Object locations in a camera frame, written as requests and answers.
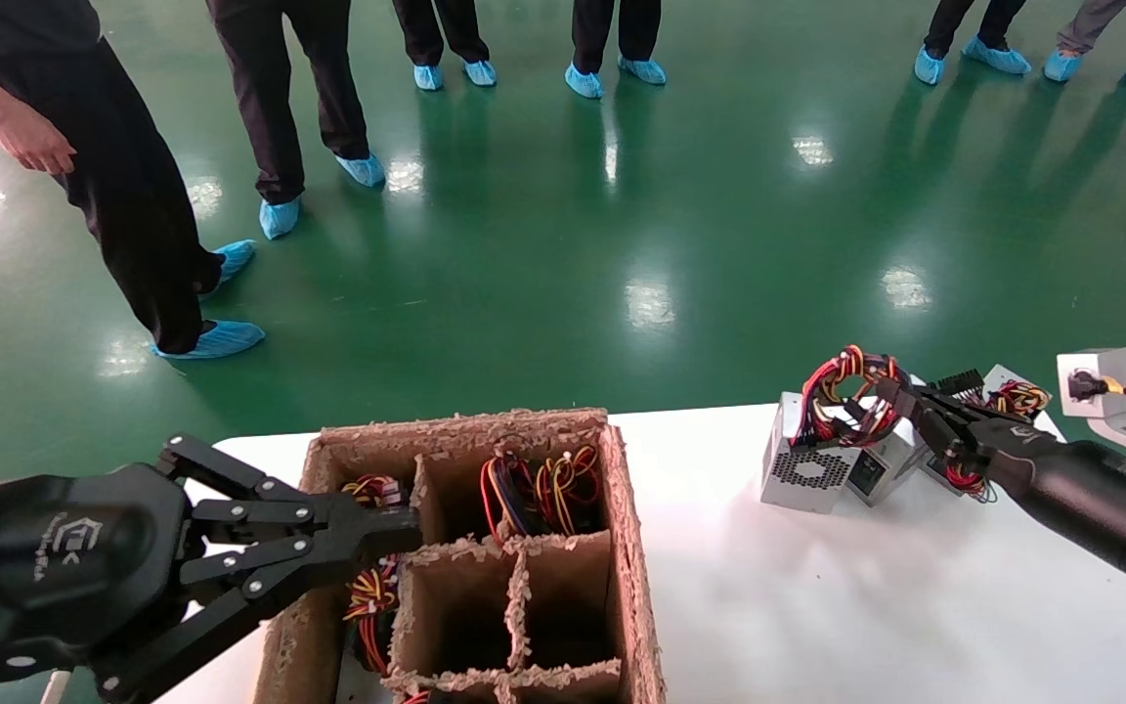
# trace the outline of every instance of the silver power supply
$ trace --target silver power supply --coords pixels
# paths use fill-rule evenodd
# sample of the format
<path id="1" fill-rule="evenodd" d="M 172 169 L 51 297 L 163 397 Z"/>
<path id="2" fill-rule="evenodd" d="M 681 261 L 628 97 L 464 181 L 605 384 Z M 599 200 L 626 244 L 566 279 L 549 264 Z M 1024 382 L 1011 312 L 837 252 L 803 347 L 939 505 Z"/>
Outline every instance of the silver power supply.
<path id="1" fill-rule="evenodd" d="M 841 409 L 825 409 L 825 412 L 844 415 Z M 830 514 L 863 451 L 857 447 L 826 447 L 789 452 L 789 440 L 796 436 L 801 422 L 801 393 L 781 393 L 772 436 L 768 438 L 763 452 L 760 499 L 777 507 Z"/>
<path id="2" fill-rule="evenodd" d="M 875 507 L 930 456 L 932 451 L 923 444 L 911 420 L 900 419 L 888 437 L 863 449 L 846 485 L 863 504 Z"/>

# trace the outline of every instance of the green floor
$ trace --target green floor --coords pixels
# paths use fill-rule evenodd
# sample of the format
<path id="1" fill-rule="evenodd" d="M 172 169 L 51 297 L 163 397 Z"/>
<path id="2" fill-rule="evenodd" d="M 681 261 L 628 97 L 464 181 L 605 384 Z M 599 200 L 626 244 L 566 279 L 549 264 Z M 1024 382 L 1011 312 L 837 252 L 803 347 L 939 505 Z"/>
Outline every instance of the green floor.
<path id="1" fill-rule="evenodd" d="M 203 5 L 98 6 L 207 243 L 258 237 Z M 1002 362 L 1037 380 L 1056 353 L 1126 346 L 1126 12 L 1064 88 L 956 53 L 927 89 L 930 0 L 673 0 L 669 88 L 617 78 L 611 51 L 589 103 L 562 81 L 566 1 L 481 9 L 501 84 L 448 56 L 447 90 L 423 95 L 388 0 L 358 2 L 384 193 L 319 143 L 295 50 L 303 223 L 211 306 L 268 330 L 245 356 L 153 359 L 79 213 L 0 152 L 0 478 L 106 472 L 175 429 L 768 402 L 847 342 L 929 377 Z M 1073 10 L 1029 3 L 1011 43 L 1040 68 Z M 39 694 L 0 686 L 0 704 Z"/>

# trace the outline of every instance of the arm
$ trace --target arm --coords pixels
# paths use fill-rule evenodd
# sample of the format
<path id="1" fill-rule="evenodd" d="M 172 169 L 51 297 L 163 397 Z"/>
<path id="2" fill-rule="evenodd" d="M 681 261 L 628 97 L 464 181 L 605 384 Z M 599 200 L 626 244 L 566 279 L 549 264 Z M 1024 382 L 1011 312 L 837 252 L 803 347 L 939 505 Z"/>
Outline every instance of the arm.
<path id="1" fill-rule="evenodd" d="M 0 88 L 0 145 L 26 169 L 48 175 L 72 170 L 75 149 L 55 125 Z"/>

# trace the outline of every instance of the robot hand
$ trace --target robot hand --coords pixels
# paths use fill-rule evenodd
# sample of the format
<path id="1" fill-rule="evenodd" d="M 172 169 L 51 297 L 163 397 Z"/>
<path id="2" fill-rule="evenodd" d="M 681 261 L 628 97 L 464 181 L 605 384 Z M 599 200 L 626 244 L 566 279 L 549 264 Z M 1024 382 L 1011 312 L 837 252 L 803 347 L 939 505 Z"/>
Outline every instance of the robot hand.
<path id="1" fill-rule="evenodd" d="M 229 500 L 191 507 L 182 478 Z M 155 466 L 5 482 L 0 681 L 80 665 L 107 703 L 145 704 L 309 589 L 419 545 L 410 508 L 301 493 L 184 435 Z"/>
<path id="2" fill-rule="evenodd" d="M 933 389 L 883 380 L 877 395 L 911 419 L 938 457 L 1001 485 L 1035 520 L 1126 574 L 1126 455 L 1098 442 L 1063 444 L 1028 419 Z"/>

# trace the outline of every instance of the black pants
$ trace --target black pants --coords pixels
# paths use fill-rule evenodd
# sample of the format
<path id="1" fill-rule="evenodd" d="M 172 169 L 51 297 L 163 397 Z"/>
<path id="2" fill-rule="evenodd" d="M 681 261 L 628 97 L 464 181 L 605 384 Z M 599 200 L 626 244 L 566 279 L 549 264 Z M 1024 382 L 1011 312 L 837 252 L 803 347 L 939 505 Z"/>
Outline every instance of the black pants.
<path id="1" fill-rule="evenodd" d="M 134 315 L 162 351 L 191 351 L 203 328 L 196 293 L 214 288 L 220 258 L 197 240 L 180 170 L 111 46 L 0 59 L 0 86 L 75 149 L 75 169 L 55 180 Z"/>
<path id="2" fill-rule="evenodd" d="M 481 41 L 477 5 L 474 0 L 435 0 L 441 16 L 446 41 L 466 63 L 488 62 L 489 47 Z M 406 37 L 406 55 L 417 66 L 435 66 L 441 62 L 441 32 L 434 17 L 434 0 L 394 0 L 397 24 Z"/>
<path id="3" fill-rule="evenodd" d="M 980 41 L 989 48 L 1006 48 L 1006 30 L 1011 27 L 1011 19 L 1024 8 L 1025 0 L 989 0 L 984 10 L 984 19 L 980 21 Z M 932 15 L 929 35 L 923 37 L 923 46 L 933 54 L 950 53 L 953 33 L 958 30 L 962 19 L 971 9 L 974 0 L 941 0 Z"/>
<path id="4" fill-rule="evenodd" d="M 312 62 L 325 145 L 345 159 L 367 159 L 367 124 L 345 48 L 350 0 L 206 0 L 206 8 L 233 71 L 263 200 L 287 204 L 303 193 L 303 152 L 289 112 L 291 65 L 282 15 L 289 18 Z"/>
<path id="5" fill-rule="evenodd" d="M 574 0 L 572 5 L 572 63 L 582 74 L 593 74 L 602 68 L 607 36 L 616 0 Z M 632 62 L 644 62 L 654 53 L 658 23 L 663 16 L 662 0 L 619 1 L 619 53 Z"/>

